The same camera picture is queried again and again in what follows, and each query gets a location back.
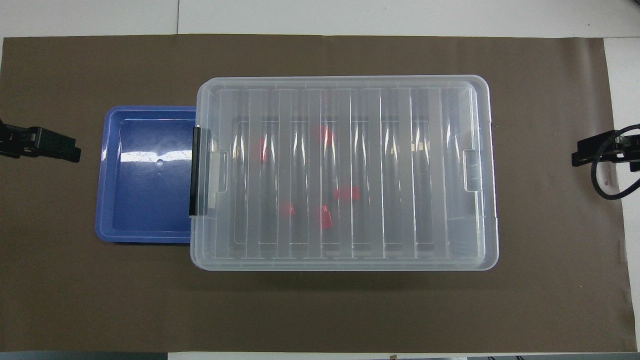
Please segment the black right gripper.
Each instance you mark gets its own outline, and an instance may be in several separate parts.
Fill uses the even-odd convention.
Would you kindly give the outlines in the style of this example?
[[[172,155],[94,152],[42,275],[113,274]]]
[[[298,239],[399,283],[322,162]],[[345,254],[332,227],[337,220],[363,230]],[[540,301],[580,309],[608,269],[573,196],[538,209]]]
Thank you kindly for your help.
[[[627,163],[631,173],[640,171],[640,135],[639,127],[624,128],[620,135],[620,144],[615,137],[606,144],[597,158],[597,150],[612,137],[616,130],[608,130],[577,142],[577,151],[571,154],[571,166],[581,167],[592,162]]]

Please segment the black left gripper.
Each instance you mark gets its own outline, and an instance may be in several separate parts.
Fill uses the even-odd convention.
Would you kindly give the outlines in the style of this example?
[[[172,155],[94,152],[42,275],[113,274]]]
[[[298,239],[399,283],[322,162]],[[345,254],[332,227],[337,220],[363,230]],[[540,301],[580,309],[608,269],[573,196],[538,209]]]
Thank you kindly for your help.
[[[76,146],[73,137],[44,129],[30,128],[32,132],[32,147],[25,146],[25,136],[29,137],[29,130],[24,127],[5,124],[0,121],[0,155],[9,158],[53,158],[71,163],[78,163],[82,157],[82,150]]]

